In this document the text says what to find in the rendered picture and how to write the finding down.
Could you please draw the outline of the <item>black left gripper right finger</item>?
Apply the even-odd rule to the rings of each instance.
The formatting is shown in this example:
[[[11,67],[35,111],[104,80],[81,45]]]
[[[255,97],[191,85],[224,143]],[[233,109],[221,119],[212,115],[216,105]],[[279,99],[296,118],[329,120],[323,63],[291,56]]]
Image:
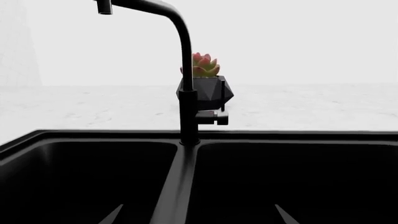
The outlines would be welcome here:
[[[281,215],[285,224],[300,224],[297,220],[295,220],[292,216],[290,216],[283,208],[279,205],[275,205],[276,209],[278,210],[279,214]]]

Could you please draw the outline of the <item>black faceted plant pot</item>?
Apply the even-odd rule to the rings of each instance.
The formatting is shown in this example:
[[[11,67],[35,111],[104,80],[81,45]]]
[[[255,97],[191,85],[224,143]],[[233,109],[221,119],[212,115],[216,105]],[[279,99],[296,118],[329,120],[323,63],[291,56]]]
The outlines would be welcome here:
[[[224,100],[221,99],[221,82],[224,81]],[[198,93],[198,111],[219,110],[234,94],[224,76],[193,78],[193,88]]]

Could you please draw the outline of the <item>black double-basin sink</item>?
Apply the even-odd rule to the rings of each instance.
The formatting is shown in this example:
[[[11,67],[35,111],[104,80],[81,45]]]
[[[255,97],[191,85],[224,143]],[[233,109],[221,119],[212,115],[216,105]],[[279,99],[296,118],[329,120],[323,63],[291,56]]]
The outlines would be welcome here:
[[[40,130],[0,146],[0,224],[398,224],[398,132]]]

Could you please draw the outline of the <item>pink green succulent plant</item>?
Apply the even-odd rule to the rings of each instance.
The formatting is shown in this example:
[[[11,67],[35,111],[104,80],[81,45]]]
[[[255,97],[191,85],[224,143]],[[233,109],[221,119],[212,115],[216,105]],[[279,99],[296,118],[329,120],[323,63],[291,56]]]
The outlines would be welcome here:
[[[217,59],[211,59],[210,54],[201,55],[199,52],[192,54],[193,77],[214,78],[220,72]]]

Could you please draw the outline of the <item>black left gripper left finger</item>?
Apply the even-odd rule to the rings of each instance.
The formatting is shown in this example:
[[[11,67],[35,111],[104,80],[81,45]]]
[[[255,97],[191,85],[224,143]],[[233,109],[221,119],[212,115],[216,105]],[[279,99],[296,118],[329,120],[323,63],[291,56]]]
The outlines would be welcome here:
[[[101,220],[98,224],[113,224],[123,205],[119,205],[108,216]]]

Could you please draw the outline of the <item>black kitchen faucet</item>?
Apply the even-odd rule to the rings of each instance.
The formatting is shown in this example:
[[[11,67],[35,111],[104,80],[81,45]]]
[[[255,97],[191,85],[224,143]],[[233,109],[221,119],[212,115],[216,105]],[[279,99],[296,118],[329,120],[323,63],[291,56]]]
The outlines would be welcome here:
[[[97,3],[98,14],[113,14],[113,6],[123,7],[150,14],[164,16],[171,20],[180,37],[182,50],[182,87],[178,89],[180,110],[180,143],[185,146],[197,145],[198,125],[216,121],[217,115],[209,112],[200,113],[197,108],[198,93],[193,88],[192,45],[187,25],[173,5],[161,0],[94,0]]]

